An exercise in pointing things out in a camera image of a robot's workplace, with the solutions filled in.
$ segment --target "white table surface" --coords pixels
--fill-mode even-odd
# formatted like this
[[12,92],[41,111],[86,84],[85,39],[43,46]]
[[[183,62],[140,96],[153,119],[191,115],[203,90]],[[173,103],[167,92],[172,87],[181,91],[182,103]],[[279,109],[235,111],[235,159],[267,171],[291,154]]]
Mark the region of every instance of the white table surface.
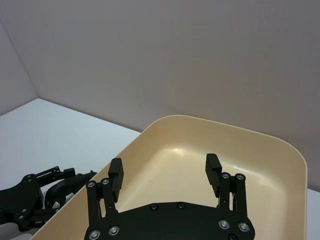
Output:
[[[139,132],[36,99],[0,116],[0,190],[23,176],[59,166],[99,172]],[[320,239],[320,193],[308,189],[307,240]],[[0,239],[26,240],[13,223],[0,225]]]

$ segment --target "cream plastic tray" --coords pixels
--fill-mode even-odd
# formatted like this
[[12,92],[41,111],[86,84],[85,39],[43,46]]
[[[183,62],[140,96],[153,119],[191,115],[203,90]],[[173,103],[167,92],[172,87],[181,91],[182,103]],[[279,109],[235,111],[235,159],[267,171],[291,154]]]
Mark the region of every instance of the cream plastic tray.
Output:
[[[278,138],[189,116],[157,120],[118,155],[124,178],[116,208],[179,201],[216,207],[205,172],[207,153],[218,155],[224,172],[245,174],[255,240],[306,239],[303,156]],[[107,177],[108,169],[93,179]],[[88,224],[83,187],[32,239],[83,240]]]

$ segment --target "gray wall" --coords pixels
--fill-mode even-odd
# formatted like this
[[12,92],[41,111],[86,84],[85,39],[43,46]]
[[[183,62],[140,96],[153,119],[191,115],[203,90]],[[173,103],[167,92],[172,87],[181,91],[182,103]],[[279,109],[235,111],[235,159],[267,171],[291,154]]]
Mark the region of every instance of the gray wall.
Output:
[[186,114],[273,135],[320,190],[320,1],[0,3],[41,98],[138,130]]
[[0,23],[0,116],[36,98],[36,90]]

